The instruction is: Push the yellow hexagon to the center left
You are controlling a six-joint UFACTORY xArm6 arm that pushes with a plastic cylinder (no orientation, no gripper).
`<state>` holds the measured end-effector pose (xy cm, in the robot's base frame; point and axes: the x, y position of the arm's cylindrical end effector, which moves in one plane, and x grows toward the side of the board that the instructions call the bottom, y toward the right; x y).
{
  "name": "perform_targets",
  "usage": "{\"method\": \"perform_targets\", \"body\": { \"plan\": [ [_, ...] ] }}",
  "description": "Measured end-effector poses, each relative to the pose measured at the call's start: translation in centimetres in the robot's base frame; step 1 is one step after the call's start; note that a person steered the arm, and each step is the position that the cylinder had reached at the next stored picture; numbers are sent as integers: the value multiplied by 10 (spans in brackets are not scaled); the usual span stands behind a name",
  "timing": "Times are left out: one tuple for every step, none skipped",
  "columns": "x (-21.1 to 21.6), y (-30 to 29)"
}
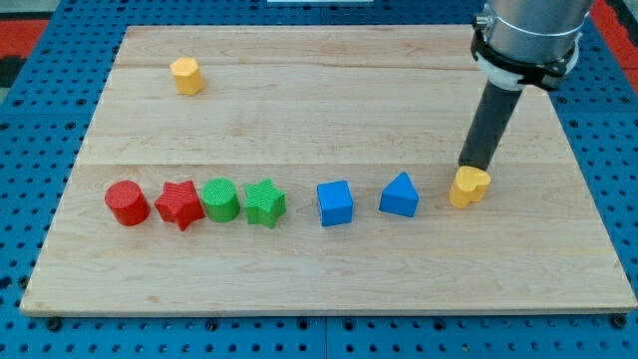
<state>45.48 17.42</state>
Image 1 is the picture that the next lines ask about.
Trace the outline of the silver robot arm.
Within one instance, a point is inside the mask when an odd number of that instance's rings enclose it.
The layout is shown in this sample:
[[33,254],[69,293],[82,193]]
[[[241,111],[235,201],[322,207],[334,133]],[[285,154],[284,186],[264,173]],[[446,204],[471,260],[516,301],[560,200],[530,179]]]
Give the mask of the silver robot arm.
[[486,0],[474,15],[471,53],[488,81],[506,91],[559,87],[579,57],[593,0]]

